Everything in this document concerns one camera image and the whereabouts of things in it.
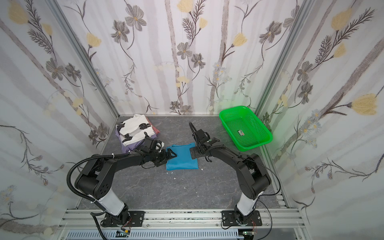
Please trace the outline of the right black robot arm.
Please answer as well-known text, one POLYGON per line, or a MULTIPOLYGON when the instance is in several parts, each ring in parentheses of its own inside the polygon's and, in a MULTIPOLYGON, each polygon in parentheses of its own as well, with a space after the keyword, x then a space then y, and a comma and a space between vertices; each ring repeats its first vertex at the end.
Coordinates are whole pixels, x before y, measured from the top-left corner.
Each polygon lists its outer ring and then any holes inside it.
POLYGON ((192 136, 196 143, 191 148, 193 159, 205 158, 211 162, 211 158, 216 158, 235 170, 242 195, 234 207, 234 217, 238 225, 245 225, 253 215, 260 196, 271 184, 267 168, 258 155, 235 153, 203 130, 193 130, 192 136))

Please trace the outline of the green plastic basket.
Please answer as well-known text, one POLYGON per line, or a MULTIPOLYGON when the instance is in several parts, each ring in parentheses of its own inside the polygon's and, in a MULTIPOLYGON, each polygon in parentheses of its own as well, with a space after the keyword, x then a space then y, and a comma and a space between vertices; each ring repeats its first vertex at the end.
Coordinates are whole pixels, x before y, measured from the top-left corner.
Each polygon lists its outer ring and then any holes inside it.
POLYGON ((245 106, 222 110, 219 117, 223 127, 241 152, 258 148, 273 140, 270 130, 251 109, 245 106), (245 135, 240 136, 239 130, 242 130, 245 135))

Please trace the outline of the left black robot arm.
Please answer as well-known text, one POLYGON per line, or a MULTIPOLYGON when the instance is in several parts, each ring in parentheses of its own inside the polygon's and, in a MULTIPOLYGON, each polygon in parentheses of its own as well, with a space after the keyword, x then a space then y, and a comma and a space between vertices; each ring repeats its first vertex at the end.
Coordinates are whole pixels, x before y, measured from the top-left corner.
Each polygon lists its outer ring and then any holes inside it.
POLYGON ((151 162, 155 167, 165 165, 178 155, 165 150, 163 142, 146 137, 136 149, 119 155, 93 155, 78 162, 67 175, 68 186, 76 195, 89 200, 104 215, 101 227, 123 227, 132 220, 129 207, 112 189, 115 174, 131 167, 151 162))

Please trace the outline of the blue t shirt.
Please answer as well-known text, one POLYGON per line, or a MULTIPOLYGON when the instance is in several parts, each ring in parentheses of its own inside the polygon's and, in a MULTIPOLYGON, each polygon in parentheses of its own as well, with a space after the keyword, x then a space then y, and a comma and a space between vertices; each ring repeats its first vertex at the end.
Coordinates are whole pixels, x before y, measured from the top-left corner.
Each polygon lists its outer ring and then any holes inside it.
POLYGON ((177 156, 166 163, 167 171, 175 170, 197 170, 198 160, 192 159, 190 149, 196 146, 195 143, 188 145, 172 145, 167 148, 172 150, 177 156))

